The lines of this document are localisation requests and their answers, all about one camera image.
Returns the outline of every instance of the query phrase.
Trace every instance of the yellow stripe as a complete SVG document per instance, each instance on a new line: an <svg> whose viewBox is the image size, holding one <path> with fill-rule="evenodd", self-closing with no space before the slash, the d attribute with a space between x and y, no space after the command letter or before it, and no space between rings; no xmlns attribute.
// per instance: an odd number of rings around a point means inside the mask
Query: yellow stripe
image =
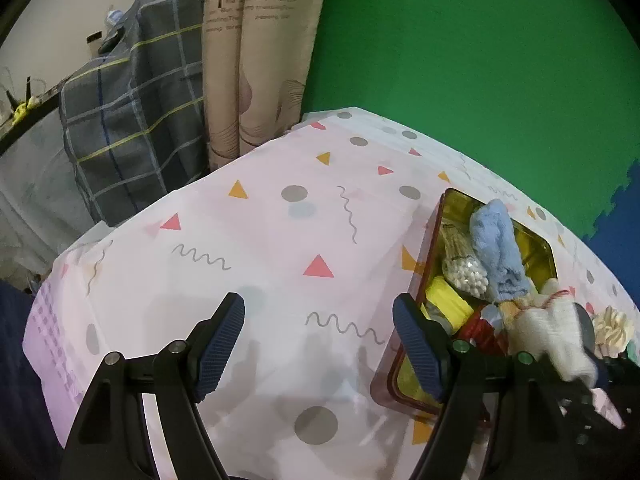
<svg viewBox="0 0 640 480"><path fill-rule="evenodd" d="M180 106L174 108L173 110L169 110L167 113L165 113L162 117L160 117L155 123L153 123L146 130L142 130L141 132L138 132L136 134L131 134L129 137L125 137L124 139L120 139L117 142L114 142L113 144L109 144L108 146L105 146L104 148L100 148L99 150L96 150L95 152L90 153L87 156L79 158L78 162L84 162L86 160L89 160L90 158L94 158L94 156L101 155L103 153L108 152L109 150L112 150L113 148L117 148L118 146L121 146L121 145L125 144L126 142L129 142L130 140L133 140L133 139L135 139L135 138L137 138L139 136L150 134L155 129L155 127L158 126L158 124L160 124L162 121L164 121L171 114L175 114L176 112L179 112L183 108L186 108L186 107L189 107L189 106L194 105L196 103L199 103L203 99L204 99L204 97L200 97L198 99L194 99L193 101L189 101L188 103L180 105Z"/></svg>
<svg viewBox="0 0 640 480"><path fill-rule="evenodd" d="M131 45L131 49L133 50L134 48L137 48L141 45L146 45L149 43L153 43L155 41L164 40L164 38L170 38L171 36L175 36L176 34L181 34L183 32L188 32L189 30L195 30L201 27L202 27L202 23L197 23L196 25L191 25L191 27L185 27L179 30L174 30L173 32L168 32L166 34L162 34L161 36L156 36L155 38L151 38L150 40L139 41L137 43L134 43L133 45Z"/></svg>
<svg viewBox="0 0 640 480"><path fill-rule="evenodd" d="M168 32L166 34L161 34L160 36L156 36L155 38L151 38L150 40L139 41L139 42L134 43L133 45L131 45L131 50L133 50L134 48L138 48L139 46L142 46L142 45L146 45L146 44L149 44L149 43L154 43L156 41L164 40L164 38L170 38L171 36L175 36L176 34L181 34L183 32L189 32L190 30L195 30L195 29L201 28L201 27L202 27L202 24L201 23L197 23L196 25L191 25L189 27L184 27L184 28L181 28L179 30L174 30L173 32ZM80 79L82 76L90 74L91 72L95 72L96 70L100 70L101 68L107 68L109 66L118 65L118 64L124 63L124 62L126 62L128 60L129 60L129 57L127 56L127 57L123 57L122 59L117 59L115 61L104 63L104 64L102 64L100 66L95 66L93 68L90 68L86 72L82 72L81 74L73 76L67 82L71 83L72 81L75 81L76 79Z"/></svg>
<svg viewBox="0 0 640 480"><path fill-rule="evenodd" d="M75 81L76 79L80 79L82 76L90 74L91 72L95 72L96 70L100 70L101 68L107 68L108 66L118 65L128 60L129 60L129 57L123 57L122 59L116 59L116 61L111 61L109 63L105 63L100 66L94 66L93 68L90 68L86 72L82 72L81 74L73 76L71 79L67 81L67 83L71 83L72 81Z"/></svg>

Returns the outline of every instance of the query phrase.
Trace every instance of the green backdrop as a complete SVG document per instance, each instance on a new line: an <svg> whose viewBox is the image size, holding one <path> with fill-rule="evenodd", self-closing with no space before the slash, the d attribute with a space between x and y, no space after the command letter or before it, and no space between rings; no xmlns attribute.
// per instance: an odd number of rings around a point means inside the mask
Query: green backdrop
<svg viewBox="0 0 640 480"><path fill-rule="evenodd" d="M640 156L640 51L607 0L325 0L304 111L466 153L578 236Z"/></svg>

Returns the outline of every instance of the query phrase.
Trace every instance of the rolled blue cloth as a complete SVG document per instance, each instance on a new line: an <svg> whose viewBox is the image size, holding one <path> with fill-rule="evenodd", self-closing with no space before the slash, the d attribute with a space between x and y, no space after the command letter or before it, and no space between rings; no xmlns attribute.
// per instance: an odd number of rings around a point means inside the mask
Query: rolled blue cloth
<svg viewBox="0 0 640 480"><path fill-rule="evenodd" d="M484 265L488 299L512 300L529 291L522 257L507 208L495 198L471 215L469 231L476 256Z"/></svg>

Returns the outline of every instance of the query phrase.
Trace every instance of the beige curtain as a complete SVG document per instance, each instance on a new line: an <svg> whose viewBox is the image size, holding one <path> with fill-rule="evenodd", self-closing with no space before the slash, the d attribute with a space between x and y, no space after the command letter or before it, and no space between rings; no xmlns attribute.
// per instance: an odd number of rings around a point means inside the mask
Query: beige curtain
<svg viewBox="0 0 640 480"><path fill-rule="evenodd" d="M300 120L322 0L205 0L204 95L211 169Z"/></svg>

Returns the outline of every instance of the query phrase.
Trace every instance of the gray plaid fabric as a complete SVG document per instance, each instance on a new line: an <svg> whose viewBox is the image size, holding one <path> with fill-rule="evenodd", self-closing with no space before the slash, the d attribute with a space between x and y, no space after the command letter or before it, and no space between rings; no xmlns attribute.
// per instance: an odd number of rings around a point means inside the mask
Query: gray plaid fabric
<svg viewBox="0 0 640 480"><path fill-rule="evenodd" d="M113 226L209 171L204 0L136 0L123 38L65 83L65 149L95 221Z"/></svg>

